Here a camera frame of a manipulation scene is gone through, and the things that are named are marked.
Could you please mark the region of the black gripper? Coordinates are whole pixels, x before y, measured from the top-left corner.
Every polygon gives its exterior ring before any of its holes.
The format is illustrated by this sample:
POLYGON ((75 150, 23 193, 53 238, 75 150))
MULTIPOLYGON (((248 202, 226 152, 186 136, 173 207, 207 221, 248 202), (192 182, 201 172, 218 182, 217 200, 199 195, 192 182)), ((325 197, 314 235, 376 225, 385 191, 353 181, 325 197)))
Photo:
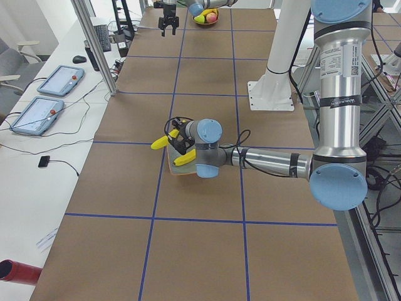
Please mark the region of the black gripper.
POLYGON ((163 16, 159 17, 158 27, 161 30, 162 37, 165 37, 165 29, 172 27, 172 35, 176 35, 176 29, 179 27, 179 17, 176 15, 176 2, 162 2, 163 16))
POLYGON ((173 130, 167 134, 167 140, 179 154, 186 154, 195 144, 194 139, 186 134, 187 120, 173 120, 173 130))

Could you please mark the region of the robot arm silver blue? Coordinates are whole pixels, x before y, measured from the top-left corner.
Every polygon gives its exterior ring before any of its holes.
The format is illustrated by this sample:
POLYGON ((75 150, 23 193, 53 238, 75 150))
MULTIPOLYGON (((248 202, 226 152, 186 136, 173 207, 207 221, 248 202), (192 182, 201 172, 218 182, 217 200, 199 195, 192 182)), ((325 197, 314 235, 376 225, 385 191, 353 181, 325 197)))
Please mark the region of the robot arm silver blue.
MULTIPOLYGON (((192 16, 200 15, 206 9, 219 8, 223 6, 231 7, 237 3, 237 0, 192 0, 184 1, 192 16)), ((176 15, 177 1, 162 1, 163 16, 159 17, 158 27, 161 30, 162 37, 165 37, 165 30, 171 26, 172 34, 176 34, 179 27, 179 17, 176 15)))
POLYGON ((370 1, 283 1, 265 74, 249 82, 252 110, 292 110, 289 76, 303 30, 315 22, 320 50, 320 141, 311 157, 221 146, 220 123, 172 119, 165 143, 185 156, 195 151, 199 177, 212 178, 223 165, 253 168, 278 177, 305 178, 313 197, 336 211, 361 204, 367 194, 366 154, 359 143, 362 44, 371 32, 370 1))

